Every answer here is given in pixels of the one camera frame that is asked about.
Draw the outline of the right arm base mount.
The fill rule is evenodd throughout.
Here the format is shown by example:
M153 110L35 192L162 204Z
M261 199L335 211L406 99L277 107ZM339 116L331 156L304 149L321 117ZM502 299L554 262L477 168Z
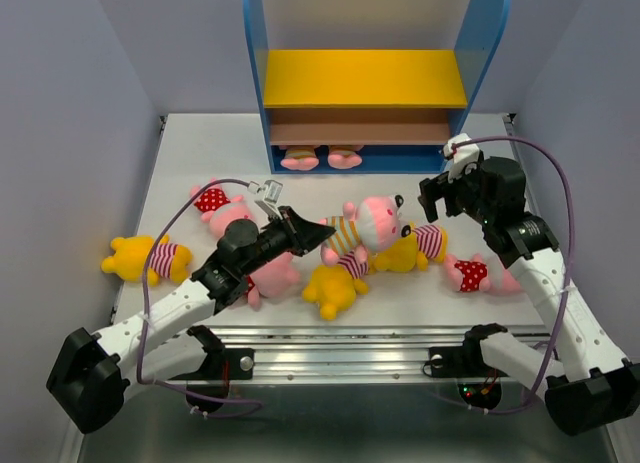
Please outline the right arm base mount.
M456 380L461 402L472 408L493 410L501 401L503 373L468 357L461 346L429 348L422 373L435 379Z

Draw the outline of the pink frog plush striped shirt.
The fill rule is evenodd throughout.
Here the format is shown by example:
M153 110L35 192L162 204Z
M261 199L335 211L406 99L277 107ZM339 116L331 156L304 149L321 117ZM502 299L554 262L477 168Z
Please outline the pink frog plush striped shirt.
M310 171L319 164L315 145L280 146L285 151L281 166L291 171Z

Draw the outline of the pink plush striped body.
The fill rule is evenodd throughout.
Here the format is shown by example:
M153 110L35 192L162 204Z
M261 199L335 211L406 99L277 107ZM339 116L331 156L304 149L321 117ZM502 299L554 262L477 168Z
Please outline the pink plush striped body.
M362 149L362 145L331 145L328 150L328 165L338 170L355 168L362 163L359 155Z

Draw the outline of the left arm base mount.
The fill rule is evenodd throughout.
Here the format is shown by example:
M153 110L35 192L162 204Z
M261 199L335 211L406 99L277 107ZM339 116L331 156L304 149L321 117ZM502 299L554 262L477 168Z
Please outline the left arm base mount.
M208 355L200 367L187 373L187 390L207 397L230 397L231 381L251 380L255 351L251 348L227 348Z

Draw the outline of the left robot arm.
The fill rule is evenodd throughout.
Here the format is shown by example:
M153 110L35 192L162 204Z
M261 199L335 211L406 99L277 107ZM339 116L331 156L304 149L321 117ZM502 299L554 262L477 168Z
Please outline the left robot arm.
M248 288L248 278L277 257L302 257L335 232L281 206L264 227L249 219L232 221L216 250L171 294L117 325L89 333L79 328L62 343L46 388L83 434L105 426L121 410L136 372L146 383L141 361L168 339L223 311Z

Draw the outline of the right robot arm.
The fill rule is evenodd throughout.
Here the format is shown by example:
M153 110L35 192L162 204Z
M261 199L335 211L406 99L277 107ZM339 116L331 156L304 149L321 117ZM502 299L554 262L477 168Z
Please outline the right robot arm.
M488 370L517 380L542 399L565 434L575 436L632 416L639 408L639 366L609 338L573 282L566 258L546 222L526 209L526 178L518 162L491 157L461 174L420 182L427 219L437 201L449 217L480 224L487 246L520 284L550 332L549 356L499 324L476 325L457 347L439 348L435 377L482 376Z

